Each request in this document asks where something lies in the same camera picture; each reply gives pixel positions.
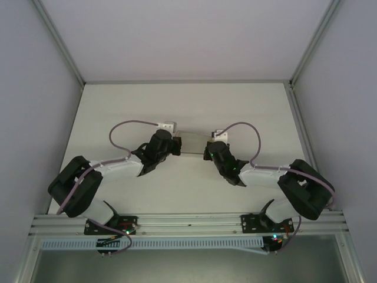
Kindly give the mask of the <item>black right controller board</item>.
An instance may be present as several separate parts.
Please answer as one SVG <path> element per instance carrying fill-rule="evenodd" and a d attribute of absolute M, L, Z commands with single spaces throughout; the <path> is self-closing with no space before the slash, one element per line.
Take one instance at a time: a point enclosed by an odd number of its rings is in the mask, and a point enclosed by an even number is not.
<path fill-rule="evenodd" d="M 284 237 L 282 235 L 273 234 L 270 236 L 263 236 L 262 250 L 269 253 L 277 253 L 284 243 Z"/>

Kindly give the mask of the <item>aluminium frame side rail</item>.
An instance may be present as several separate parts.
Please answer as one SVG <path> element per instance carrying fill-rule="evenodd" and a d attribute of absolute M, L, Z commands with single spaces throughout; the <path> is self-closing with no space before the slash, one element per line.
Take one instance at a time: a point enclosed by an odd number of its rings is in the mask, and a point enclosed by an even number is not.
<path fill-rule="evenodd" d="M 350 233 L 341 231 L 335 235 L 335 238 L 347 282 L 366 283 Z"/>
<path fill-rule="evenodd" d="M 40 248 L 41 238 L 39 236 L 27 237 L 14 283 L 31 283 Z"/>

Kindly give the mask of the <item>grey wall base rail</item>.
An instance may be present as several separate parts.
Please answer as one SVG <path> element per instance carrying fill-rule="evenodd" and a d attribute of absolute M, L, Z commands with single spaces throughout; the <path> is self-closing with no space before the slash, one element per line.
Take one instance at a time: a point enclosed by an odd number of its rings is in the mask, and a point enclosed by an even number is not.
<path fill-rule="evenodd" d="M 290 83 L 287 79 L 260 79 L 260 80 L 108 80 L 87 81 L 85 85 L 120 85 L 120 84 L 238 84 L 238 83 Z"/>

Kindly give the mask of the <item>aluminium frame corner post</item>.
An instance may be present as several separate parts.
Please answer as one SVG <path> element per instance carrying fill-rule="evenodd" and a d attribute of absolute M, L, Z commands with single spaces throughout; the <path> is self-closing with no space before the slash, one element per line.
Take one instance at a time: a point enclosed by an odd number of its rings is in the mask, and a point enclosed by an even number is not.
<path fill-rule="evenodd" d="M 32 0 L 33 4 L 35 5 L 41 19 L 46 26 L 48 33 L 52 36 L 58 51 L 61 53 L 64 61 L 66 62 L 68 69 L 71 71 L 77 82 L 79 83 L 81 89 L 83 90 L 85 87 L 85 80 L 83 79 L 71 53 L 68 50 L 67 45 L 65 44 L 62 36 L 60 35 L 57 27 L 55 26 L 51 16 L 49 15 L 44 3 L 42 0 Z"/>
<path fill-rule="evenodd" d="M 325 13 L 321 17 L 318 26 L 316 27 L 307 48 L 305 49 L 297 67 L 295 68 L 289 83 L 291 88 L 294 88 L 295 84 L 298 82 L 302 72 L 306 68 L 306 65 L 309 63 L 311 56 L 313 55 L 315 49 L 319 46 L 320 41 L 325 36 L 326 30 L 329 28 L 332 23 L 338 9 L 343 4 L 344 0 L 330 0 L 328 7 L 325 10 Z"/>

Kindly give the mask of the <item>aluminium table side rail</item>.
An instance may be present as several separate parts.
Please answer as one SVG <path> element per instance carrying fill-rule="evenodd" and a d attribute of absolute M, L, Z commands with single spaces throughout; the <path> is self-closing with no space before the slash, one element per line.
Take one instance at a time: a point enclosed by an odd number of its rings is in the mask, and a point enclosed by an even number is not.
<path fill-rule="evenodd" d="M 304 159 L 295 159 L 278 184 L 294 209 L 304 218 L 316 220 L 334 200 L 335 189 L 316 169 L 303 114 L 290 83 L 284 83 L 287 98 L 299 135 Z"/>

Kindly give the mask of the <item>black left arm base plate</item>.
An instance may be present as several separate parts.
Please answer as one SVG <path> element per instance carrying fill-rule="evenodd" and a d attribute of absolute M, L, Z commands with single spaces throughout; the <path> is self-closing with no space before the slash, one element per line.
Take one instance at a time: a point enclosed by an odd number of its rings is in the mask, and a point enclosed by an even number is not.
<path fill-rule="evenodd" d="M 129 233 L 130 235 L 136 234 L 138 228 L 138 217 L 136 216 L 114 216 L 106 224 L 107 227 L 112 229 Z M 116 235 L 115 232 L 102 228 L 93 222 L 87 220 L 84 228 L 85 235 Z"/>

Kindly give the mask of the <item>grey metal sheet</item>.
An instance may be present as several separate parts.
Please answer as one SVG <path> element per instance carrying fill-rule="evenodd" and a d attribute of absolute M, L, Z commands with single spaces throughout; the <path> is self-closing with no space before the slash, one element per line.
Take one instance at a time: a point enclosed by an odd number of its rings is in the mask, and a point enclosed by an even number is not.
<path fill-rule="evenodd" d="M 349 283 L 337 258 L 237 250 L 44 251 L 32 283 Z"/>

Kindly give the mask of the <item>aluminium mounting beam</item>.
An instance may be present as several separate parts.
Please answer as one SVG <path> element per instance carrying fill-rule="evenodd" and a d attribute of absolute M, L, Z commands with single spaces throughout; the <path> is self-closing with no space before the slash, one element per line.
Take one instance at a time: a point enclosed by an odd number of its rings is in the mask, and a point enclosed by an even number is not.
<path fill-rule="evenodd" d="M 141 237 L 201 237 L 246 236 L 242 232 L 240 216 L 248 213 L 179 213 L 147 214 L 138 217 L 136 236 Z M 68 218 L 64 215 L 37 215 L 32 221 L 28 235 L 39 237 L 84 236 L 86 218 Z M 336 235 L 349 231 L 343 212 L 325 210 L 316 221 L 298 217 L 292 219 L 295 232 L 300 235 Z M 268 233 L 255 233 L 266 236 Z"/>

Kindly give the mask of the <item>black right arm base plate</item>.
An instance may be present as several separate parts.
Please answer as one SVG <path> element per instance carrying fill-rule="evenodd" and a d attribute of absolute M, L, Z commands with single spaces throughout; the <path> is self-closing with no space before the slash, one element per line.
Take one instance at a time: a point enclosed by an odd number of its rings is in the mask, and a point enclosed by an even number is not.
<path fill-rule="evenodd" d="M 295 231 L 292 219 L 274 223 L 265 215 L 245 214 L 240 216 L 243 233 L 293 233 Z"/>

